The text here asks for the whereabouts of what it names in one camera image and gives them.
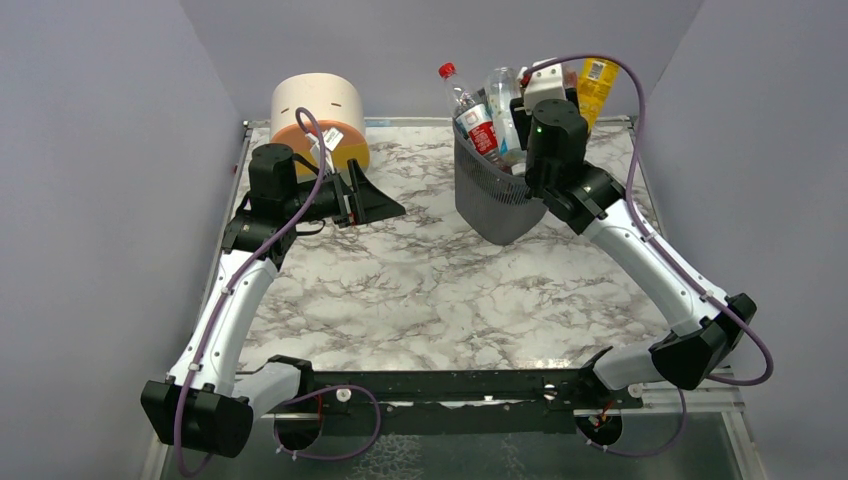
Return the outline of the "clear bottle white blue label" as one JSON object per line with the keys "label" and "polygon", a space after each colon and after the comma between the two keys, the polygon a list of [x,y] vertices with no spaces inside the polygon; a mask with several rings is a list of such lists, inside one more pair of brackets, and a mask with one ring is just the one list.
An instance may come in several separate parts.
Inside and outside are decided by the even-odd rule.
{"label": "clear bottle white blue label", "polygon": [[520,96],[516,70],[511,67],[494,69],[484,82],[484,93],[500,156],[510,166],[522,163],[525,154],[511,111],[511,101]]}

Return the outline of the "clear bottle red label front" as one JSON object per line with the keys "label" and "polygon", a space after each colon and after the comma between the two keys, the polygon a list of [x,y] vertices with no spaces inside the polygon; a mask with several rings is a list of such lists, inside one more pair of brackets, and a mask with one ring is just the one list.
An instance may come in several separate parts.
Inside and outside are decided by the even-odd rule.
{"label": "clear bottle red label front", "polygon": [[452,117],[459,130],[479,155],[499,170],[508,172],[510,167],[499,153],[493,119],[481,96],[458,75],[452,62],[440,66],[438,73],[443,80]]}

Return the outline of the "yellow drink bottle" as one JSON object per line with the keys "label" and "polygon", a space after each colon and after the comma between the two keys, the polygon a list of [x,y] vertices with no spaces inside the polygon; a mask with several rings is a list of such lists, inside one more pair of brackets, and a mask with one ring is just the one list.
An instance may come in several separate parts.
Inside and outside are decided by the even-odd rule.
{"label": "yellow drink bottle", "polygon": [[579,109],[589,132],[600,116],[619,70],[620,66],[610,60],[590,57],[584,61],[576,90]]}

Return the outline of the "grey mesh waste bin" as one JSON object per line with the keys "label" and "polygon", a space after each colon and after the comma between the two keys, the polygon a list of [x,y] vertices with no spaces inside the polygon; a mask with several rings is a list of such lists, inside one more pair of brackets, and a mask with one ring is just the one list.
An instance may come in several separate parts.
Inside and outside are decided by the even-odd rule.
{"label": "grey mesh waste bin", "polygon": [[481,237],[508,245],[529,232],[544,217],[546,207],[529,197],[521,176],[501,171],[479,155],[454,126],[455,206]]}

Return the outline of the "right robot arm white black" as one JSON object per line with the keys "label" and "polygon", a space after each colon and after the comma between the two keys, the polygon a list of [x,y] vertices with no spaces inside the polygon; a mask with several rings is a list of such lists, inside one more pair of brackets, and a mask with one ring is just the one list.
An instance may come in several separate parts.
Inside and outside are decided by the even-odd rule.
{"label": "right robot arm white black", "polygon": [[615,260],[669,326],[658,339],[595,355],[581,369],[585,382],[610,391],[657,381],[698,387],[738,345],[757,311],[754,300],[704,278],[629,206],[621,183],[586,161],[588,124],[573,102],[545,99],[526,109],[513,99],[510,110],[530,197]]}

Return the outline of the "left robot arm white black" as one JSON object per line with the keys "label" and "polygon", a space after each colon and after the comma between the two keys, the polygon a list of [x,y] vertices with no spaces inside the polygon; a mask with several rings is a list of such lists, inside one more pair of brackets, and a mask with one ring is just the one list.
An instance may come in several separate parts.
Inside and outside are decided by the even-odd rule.
{"label": "left robot arm white black", "polygon": [[142,408],[166,445],[233,458],[258,419],[311,385],[310,362],[285,356],[237,376],[247,333],[298,237],[297,224],[330,220],[345,228],[406,213],[356,160],[342,173],[317,172],[301,181],[296,166],[303,160],[284,144],[252,153],[249,190],[225,228],[213,291],[192,338],[165,380],[149,381],[141,393]]}

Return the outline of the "cream orange round drum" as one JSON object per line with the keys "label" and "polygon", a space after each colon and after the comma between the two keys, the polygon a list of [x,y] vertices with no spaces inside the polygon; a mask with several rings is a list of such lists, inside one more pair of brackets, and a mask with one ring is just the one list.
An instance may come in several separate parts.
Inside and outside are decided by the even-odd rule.
{"label": "cream orange round drum", "polygon": [[347,174],[350,159],[355,159],[364,171],[369,168],[363,105],[353,84],[331,73],[305,73],[283,80],[272,93],[269,141],[285,144],[314,163],[311,142],[295,119],[298,107],[311,112],[323,132],[336,129],[342,134],[331,152],[337,170]]}

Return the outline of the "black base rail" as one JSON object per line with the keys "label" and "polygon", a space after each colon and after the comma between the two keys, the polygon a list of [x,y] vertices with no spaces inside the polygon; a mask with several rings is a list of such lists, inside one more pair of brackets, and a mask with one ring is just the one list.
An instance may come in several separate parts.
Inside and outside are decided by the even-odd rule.
{"label": "black base rail", "polygon": [[301,391],[320,395],[267,416],[292,450],[320,436],[573,434],[590,431],[593,414],[613,443],[621,410],[643,405],[625,389],[593,386],[579,369],[316,371]]}

